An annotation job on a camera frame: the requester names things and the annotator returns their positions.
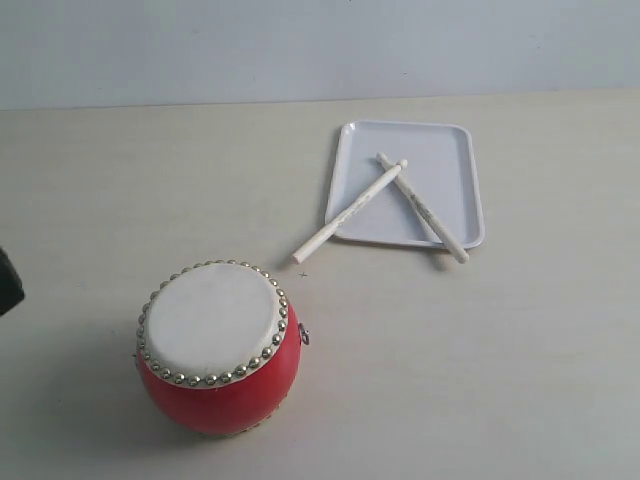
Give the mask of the small red drum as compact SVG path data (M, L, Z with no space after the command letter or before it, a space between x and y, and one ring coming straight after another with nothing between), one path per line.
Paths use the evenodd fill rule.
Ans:
M150 294L136 328L136 367L169 419L226 437L279 408L309 342L286 291L267 270L208 260L172 274Z

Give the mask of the white plastic tray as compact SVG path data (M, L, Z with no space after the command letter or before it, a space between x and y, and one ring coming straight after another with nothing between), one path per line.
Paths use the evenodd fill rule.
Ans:
M383 153L408 168L401 177L466 249L481 245L485 222L472 137L452 124L357 120L340 131L328 190L327 222L352 204L383 174ZM439 237L392 183L347 220L341 240L401 247L442 249Z

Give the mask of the white wooden drumstick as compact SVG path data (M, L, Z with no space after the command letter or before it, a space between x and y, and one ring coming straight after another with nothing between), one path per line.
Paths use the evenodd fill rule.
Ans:
M399 174L393 181L397 189L406 198L409 205L420 218L421 222L428 227L436 237L441 241L442 245L451 254L451 256L459 263L465 264L469 261L469 254L462 247L462 244L454 237L444 223L425 205L425 203L417 196L414 189Z
M292 255L295 264L303 263L316 250L318 250L326 241L332 237L335 232L349 218L358 213L368 202L370 202L379 192L389 185L404 169L408 166L406 159L401 159L396 164L385 170L385 172L377 178L370 186L368 186L347 208L341 211L329 223L325 224L312 237L310 237L302 246L300 246Z

